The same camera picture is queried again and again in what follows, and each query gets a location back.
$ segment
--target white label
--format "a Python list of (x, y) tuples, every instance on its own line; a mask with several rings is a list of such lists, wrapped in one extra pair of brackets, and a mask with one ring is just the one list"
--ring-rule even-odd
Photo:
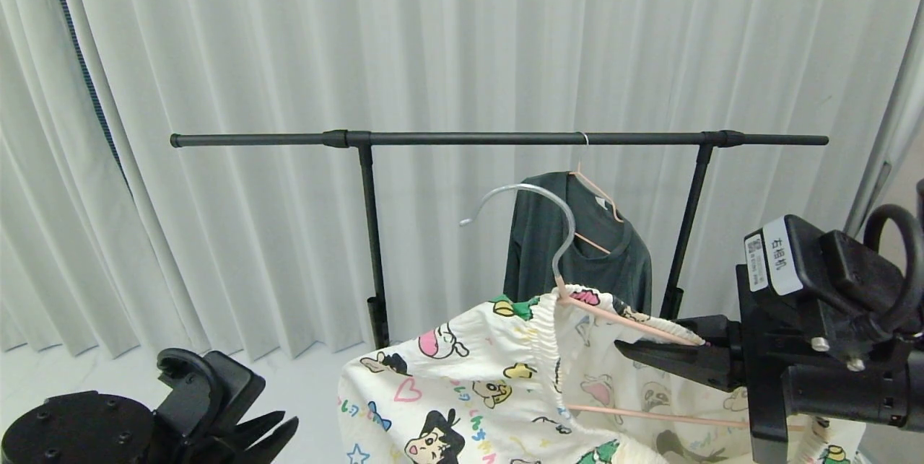
[(763, 241), (767, 248), (767, 266), (770, 267), (770, 281), (778, 295), (788, 295), (802, 289), (802, 281), (796, 274), (793, 248), (789, 244), (786, 224), (780, 217), (763, 227)]
[(763, 242), (760, 234), (745, 238), (745, 258), (748, 259), (748, 283), (751, 292), (767, 286), (767, 266), (763, 259)]

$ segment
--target blue star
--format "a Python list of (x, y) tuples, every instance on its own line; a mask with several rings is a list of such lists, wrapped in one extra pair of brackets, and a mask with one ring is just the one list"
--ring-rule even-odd
[(369, 454), (363, 453), (358, 444), (353, 445), (353, 451), (346, 454), (349, 457), (349, 464), (363, 464), (369, 458)]

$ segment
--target metal bolt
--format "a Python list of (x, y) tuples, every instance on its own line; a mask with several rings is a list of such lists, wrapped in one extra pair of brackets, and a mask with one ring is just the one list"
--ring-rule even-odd
[(815, 352), (828, 352), (828, 350), (831, 350), (831, 345), (828, 345), (827, 339), (819, 336), (811, 339), (811, 348)]
[(851, 358), (847, 361), (847, 369), (851, 372), (863, 372), (866, 369), (866, 363), (863, 359)]

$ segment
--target cartoon print shirt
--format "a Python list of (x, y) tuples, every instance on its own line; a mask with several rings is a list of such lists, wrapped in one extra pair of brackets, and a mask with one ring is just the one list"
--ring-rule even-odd
[[(636, 322), (702, 339), (633, 312), (607, 293), (572, 297)], [(751, 462), (749, 431), (656, 421), (566, 405), (748, 421), (746, 389), (731, 394), (624, 358), (614, 339), (637, 330), (578, 307), (558, 291), (529, 302), (501, 296), (417, 339), (344, 366), (337, 408), (351, 464), (601, 464)], [(790, 462), (852, 460), (864, 424), (789, 418)]]

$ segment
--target black clothes rack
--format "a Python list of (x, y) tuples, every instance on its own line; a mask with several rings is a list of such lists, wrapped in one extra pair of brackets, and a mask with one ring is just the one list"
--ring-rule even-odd
[(737, 131), (710, 132), (369, 132), (327, 131), (321, 134), (173, 134), (170, 144), (175, 148), (193, 146), (256, 146), (256, 145), (324, 145), (333, 148), (355, 148), (359, 152), (362, 191), (366, 204), (366, 225), (369, 230), (369, 250), (372, 255), (372, 282), (375, 296), (366, 300), (369, 307), (372, 335), (377, 349), (389, 345), (388, 316), (385, 308), (385, 284), (382, 270), (382, 246), (379, 241), (379, 216), (375, 205), (375, 179), (372, 176), (372, 146), (384, 145), (697, 145), (699, 154), (693, 181), (687, 195), (687, 207), (677, 234), (674, 260), (667, 277), (667, 289), (661, 304), (661, 318), (677, 319), (684, 290), (677, 286), (680, 269), (687, 254), (693, 218), (696, 217), (699, 195), (706, 179), (712, 150), (738, 145), (826, 145), (827, 136), (795, 136), (777, 134), (744, 134)]

